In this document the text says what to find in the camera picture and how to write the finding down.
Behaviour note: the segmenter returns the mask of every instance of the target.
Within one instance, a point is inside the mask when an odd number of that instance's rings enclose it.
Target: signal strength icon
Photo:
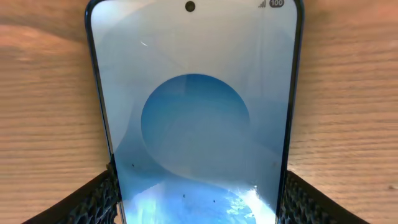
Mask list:
[[[264,0],[264,1],[259,5],[259,7],[266,7],[266,1]]]

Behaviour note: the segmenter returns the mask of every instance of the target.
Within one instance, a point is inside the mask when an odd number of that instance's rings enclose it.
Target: smartphone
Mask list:
[[[94,0],[86,31],[124,223],[275,223],[299,0]]]

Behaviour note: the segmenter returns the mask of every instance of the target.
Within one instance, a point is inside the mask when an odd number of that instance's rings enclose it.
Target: wood grain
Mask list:
[[[289,169],[371,223],[398,221],[398,1],[308,0]],[[81,0],[2,0],[0,219],[105,170]]]

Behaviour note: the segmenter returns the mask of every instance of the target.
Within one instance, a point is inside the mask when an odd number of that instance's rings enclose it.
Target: wooden table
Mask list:
[[[85,6],[1,1],[2,223],[34,216],[105,170]],[[397,223],[398,1],[305,8],[289,169],[361,218]]]

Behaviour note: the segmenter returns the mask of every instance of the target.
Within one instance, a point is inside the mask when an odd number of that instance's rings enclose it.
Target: blue gradient wallpaper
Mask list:
[[[126,221],[274,223],[295,3],[185,3],[103,1],[91,15]]]

